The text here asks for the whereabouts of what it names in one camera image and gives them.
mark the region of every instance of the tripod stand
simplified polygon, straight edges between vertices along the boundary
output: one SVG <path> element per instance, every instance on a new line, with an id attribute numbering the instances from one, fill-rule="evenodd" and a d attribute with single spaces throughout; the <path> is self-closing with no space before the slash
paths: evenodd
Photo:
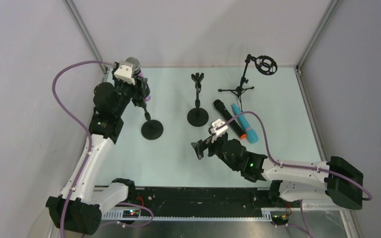
<path id="1" fill-rule="evenodd" d="M 236 89 L 218 89 L 218 92 L 231 92 L 239 99 L 240 109 L 243 111 L 242 106 L 242 94 L 247 90 L 254 89 L 255 87 L 243 88 L 243 84 L 248 83 L 249 80 L 246 79 L 246 70 L 248 69 L 249 63 L 253 61 L 257 70 L 263 75 L 273 75 L 276 73 L 278 67 L 277 63 L 269 56 L 259 56 L 253 57 L 251 54 L 248 54 L 245 59 L 245 70 L 243 71 L 243 76 L 240 79 L 240 85 Z"/>

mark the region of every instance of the blue microphone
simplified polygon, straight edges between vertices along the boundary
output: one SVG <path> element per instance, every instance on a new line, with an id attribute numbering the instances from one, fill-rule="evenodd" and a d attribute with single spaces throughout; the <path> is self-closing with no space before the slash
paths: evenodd
<path id="1" fill-rule="evenodd" d="M 234 103 L 231 105 L 231 108 L 234 115 L 237 115 L 242 112 L 240 108 Z M 259 140 L 259 138 L 256 132 L 252 129 L 251 125 L 249 125 L 249 122 L 246 120 L 246 117 L 244 115 L 241 115 L 237 118 L 237 121 L 239 121 L 240 126 L 243 128 L 243 130 L 245 130 L 248 141 L 252 144 L 256 143 Z"/>

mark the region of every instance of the red wire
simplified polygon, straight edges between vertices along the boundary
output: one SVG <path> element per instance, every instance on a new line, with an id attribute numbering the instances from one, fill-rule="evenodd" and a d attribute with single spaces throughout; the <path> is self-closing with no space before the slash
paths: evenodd
<path id="1" fill-rule="evenodd" d="M 141 206 L 144 206 L 144 199 L 142 199 L 141 196 L 138 196 L 137 198 L 138 198 L 139 200 L 141 200 Z"/>
<path id="2" fill-rule="evenodd" d="M 293 213 L 293 211 L 291 211 L 290 203 L 287 203 L 286 207 L 288 207 L 288 209 L 290 209 L 290 214 L 288 215 L 288 216 L 290 216 Z"/>

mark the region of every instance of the microphone holder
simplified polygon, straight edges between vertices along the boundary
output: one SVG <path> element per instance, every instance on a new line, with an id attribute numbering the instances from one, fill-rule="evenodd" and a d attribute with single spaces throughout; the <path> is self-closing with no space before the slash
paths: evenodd
<path id="1" fill-rule="evenodd" d="M 196 89 L 196 100 L 195 100 L 195 108 L 191 109 L 188 112 L 188 122 L 189 124 L 200 127 L 205 125 L 208 122 L 208 112 L 205 109 L 200 108 L 201 102 L 199 100 L 199 93 L 201 92 L 201 81 L 204 78 L 204 74 L 196 73 L 191 75 L 192 80 L 195 82 Z"/>
<path id="2" fill-rule="evenodd" d="M 242 94 L 247 90 L 254 89 L 255 87 L 244 88 L 243 84 L 248 83 L 249 80 L 246 79 L 246 70 L 248 69 L 249 63 L 253 61 L 255 63 L 255 67 L 257 70 L 263 75 L 273 75 L 276 73 L 278 67 L 277 63 L 269 56 L 259 56 L 253 57 L 251 54 L 248 54 L 245 59 L 245 70 L 243 71 L 243 76 L 240 79 L 240 85 L 237 86 L 236 89 L 218 89 L 218 92 L 231 92 L 239 99 L 240 102 L 240 110 L 243 111 L 242 106 Z"/>

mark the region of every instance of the wireless microphone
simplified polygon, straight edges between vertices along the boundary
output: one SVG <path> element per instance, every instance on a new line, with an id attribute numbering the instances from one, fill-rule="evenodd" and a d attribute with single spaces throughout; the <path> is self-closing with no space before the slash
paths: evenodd
<path id="1" fill-rule="evenodd" d="M 231 107 L 234 115 L 237 115 L 242 112 L 240 108 L 234 103 L 231 105 Z M 249 122 L 246 120 L 246 117 L 244 115 L 241 115 L 237 118 L 237 120 L 239 121 L 242 128 L 246 131 L 246 135 L 248 135 L 248 141 L 250 143 L 256 143 L 259 140 L 259 138 L 256 132 L 252 129 L 251 125 L 249 125 Z"/>
<path id="2" fill-rule="evenodd" d="M 217 99 L 214 101 L 214 107 L 215 109 L 223 116 L 223 118 L 228 121 L 231 118 L 233 118 L 230 114 L 230 112 L 226 109 L 226 106 L 224 106 L 224 103 Z M 233 129 L 233 131 L 240 137 L 240 139 L 246 138 L 245 131 L 239 126 L 236 120 L 230 122 L 229 126 Z"/>

